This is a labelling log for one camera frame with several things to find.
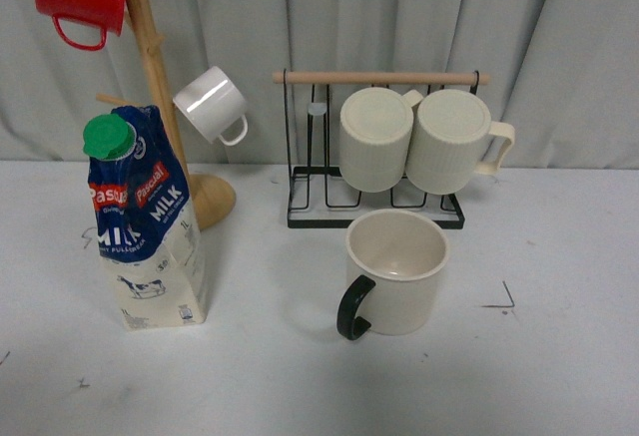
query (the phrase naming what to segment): table surface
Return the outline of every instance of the table surface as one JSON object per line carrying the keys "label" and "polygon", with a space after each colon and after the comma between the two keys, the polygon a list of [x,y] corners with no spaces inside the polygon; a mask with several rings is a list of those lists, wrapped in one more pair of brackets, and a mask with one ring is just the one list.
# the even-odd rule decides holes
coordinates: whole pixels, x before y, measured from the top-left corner
{"label": "table surface", "polygon": [[[356,342],[345,230],[287,227],[287,167],[191,172],[238,194],[203,232],[209,317],[127,332],[87,165],[0,163],[0,434],[636,434],[637,172],[473,178],[426,326]],[[483,307],[503,281],[515,307]]]}

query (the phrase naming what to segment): white mug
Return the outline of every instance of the white mug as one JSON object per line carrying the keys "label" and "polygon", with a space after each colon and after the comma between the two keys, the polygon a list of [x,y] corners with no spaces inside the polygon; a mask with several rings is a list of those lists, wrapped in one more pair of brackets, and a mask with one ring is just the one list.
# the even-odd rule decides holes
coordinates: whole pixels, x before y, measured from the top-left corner
{"label": "white mug", "polygon": [[[486,137],[504,142],[494,162],[483,162]],[[515,129],[492,122],[478,97],[461,90],[440,90],[422,100],[406,159],[406,176],[419,189],[436,195],[461,190],[473,173],[494,175],[515,143]]]}
{"label": "white mug", "polygon": [[[209,143],[220,139],[227,146],[236,145],[249,130],[247,101],[219,67],[212,67],[187,85],[173,103]],[[242,119],[243,129],[228,141],[221,133],[237,119]]]}
{"label": "white mug", "polygon": [[412,107],[423,97],[382,87],[355,92],[341,107],[339,169],[362,192],[383,192],[403,176],[414,120]]}
{"label": "white mug", "polygon": [[369,212],[348,227],[346,250],[339,334],[407,334],[426,323],[450,254],[437,223],[406,210]]}

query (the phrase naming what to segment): pascual logo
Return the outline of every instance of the pascual logo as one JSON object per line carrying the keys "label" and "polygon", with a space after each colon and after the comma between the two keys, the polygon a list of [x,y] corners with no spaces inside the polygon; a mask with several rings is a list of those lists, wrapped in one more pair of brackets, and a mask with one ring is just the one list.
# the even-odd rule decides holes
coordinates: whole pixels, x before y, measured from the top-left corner
{"label": "pascual logo", "polygon": [[147,203],[149,197],[153,194],[158,185],[168,177],[169,171],[162,162],[157,162],[153,165],[153,172],[149,179],[136,189],[136,202],[138,203],[139,208],[143,207]]}
{"label": "pascual logo", "polygon": [[89,193],[91,194],[91,200],[93,200],[93,208],[96,211],[109,205],[120,208],[127,205],[127,185],[89,184]]}

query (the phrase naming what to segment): wooden base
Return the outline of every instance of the wooden base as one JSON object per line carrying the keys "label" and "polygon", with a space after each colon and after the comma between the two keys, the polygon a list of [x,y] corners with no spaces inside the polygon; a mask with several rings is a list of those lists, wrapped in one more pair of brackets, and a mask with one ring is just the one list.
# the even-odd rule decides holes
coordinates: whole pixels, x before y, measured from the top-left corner
{"label": "wooden base", "polygon": [[189,187],[200,230],[224,219],[236,204],[233,187],[219,177],[191,174]]}

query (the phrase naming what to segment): blue milk carton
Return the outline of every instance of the blue milk carton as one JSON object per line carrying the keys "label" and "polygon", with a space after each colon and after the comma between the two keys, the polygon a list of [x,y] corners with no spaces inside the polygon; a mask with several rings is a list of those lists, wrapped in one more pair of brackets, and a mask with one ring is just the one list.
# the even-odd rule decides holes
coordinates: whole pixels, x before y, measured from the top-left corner
{"label": "blue milk carton", "polygon": [[206,319],[200,230],[157,107],[120,107],[84,130],[98,247],[128,329]]}

